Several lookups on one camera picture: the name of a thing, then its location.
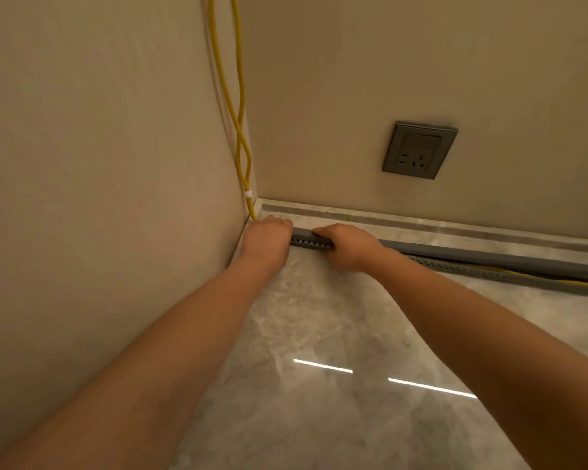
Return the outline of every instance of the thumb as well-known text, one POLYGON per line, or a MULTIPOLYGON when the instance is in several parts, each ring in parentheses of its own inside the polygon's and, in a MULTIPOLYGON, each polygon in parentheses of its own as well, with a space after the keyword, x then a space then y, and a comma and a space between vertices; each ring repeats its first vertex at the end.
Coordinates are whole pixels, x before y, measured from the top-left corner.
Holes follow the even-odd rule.
POLYGON ((312 229, 312 232, 314 234, 318 234, 319 236, 328 237, 329 239, 333 239, 333 235, 335 232, 335 224, 331 224, 329 226, 324 226, 324 227, 314 227, 312 229))

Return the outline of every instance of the person's right hand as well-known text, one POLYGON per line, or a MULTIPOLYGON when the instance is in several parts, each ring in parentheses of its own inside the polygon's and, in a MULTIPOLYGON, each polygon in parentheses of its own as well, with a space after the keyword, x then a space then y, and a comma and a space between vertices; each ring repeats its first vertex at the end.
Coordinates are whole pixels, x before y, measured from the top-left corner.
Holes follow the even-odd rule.
POLYGON ((314 234, 333 241, 335 251, 327 252, 327 259, 340 271, 363 271, 366 260, 384 248, 372 234, 348 224, 317 227, 314 234))

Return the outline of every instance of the wall socket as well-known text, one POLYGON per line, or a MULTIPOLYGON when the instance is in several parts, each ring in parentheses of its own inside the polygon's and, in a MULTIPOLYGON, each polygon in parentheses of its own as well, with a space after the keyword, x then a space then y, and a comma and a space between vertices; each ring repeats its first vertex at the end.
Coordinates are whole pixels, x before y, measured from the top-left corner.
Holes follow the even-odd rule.
POLYGON ((452 127, 397 122, 383 171, 433 180, 457 133, 452 127))

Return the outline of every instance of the twisted yellow cable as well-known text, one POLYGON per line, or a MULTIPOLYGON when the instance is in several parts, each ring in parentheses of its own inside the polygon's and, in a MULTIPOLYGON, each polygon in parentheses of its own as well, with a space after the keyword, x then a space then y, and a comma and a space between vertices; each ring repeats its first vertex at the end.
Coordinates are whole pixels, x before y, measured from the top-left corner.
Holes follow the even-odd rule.
MULTIPOLYGON (((249 192, 249 181, 251 179, 251 168, 253 166, 253 158, 251 157, 251 149, 248 146, 246 137, 242 132, 242 124, 244 122, 244 109, 246 108, 246 86, 244 85, 244 74, 242 70, 242 33, 239 22, 239 3, 237 0, 231 0, 231 7, 233 8, 233 19, 235 20, 235 47, 236 47, 236 63, 237 63, 237 79, 239 81, 239 110, 237 116, 233 108, 233 101, 229 94, 229 88, 226 84, 226 77, 224 75, 224 68, 222 66, 222 59, 220 57, 220 46, 218 45, 218 31, 216 28, 216 10, 214 0, 207 0, 207 21, 209 23, 209 33, 211 34, 211 47, 214 53, 214 61, 216 62, 216 70, 220 78, 220 85, 226 100, 226 106, 231 116, 231 121, 235 126, 236 145, 235 145, 235 168, 239 182, 242 183, 245 192, 249 192), (246 174, 242 173, 241 148, 244 147, 246 153, 246 174)), ((246 198, 246 206, 253 221, 257 220, 253 207, 253 198, 246 198)))

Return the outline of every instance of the bare skin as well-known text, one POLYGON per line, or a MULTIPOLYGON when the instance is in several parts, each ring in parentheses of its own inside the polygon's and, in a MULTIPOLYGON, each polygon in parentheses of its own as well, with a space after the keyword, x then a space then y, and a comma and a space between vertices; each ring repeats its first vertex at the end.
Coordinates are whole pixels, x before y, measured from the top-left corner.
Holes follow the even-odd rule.
MULTIPOLYGON (((6 450, 0 470, 167 468, 252 301, 285 264, 291 231, 274 217, 251 224, 237 262, 6 450)), ((534 470, 588 469, 588 357, 359 228, 315 232, 333 240, 338 270, 384 286, 534 470)))
POLYGON ((355 226, 314 232, 334 242, 336 269, 384 286, 534 470, 588 469, 587 356, 355 226))

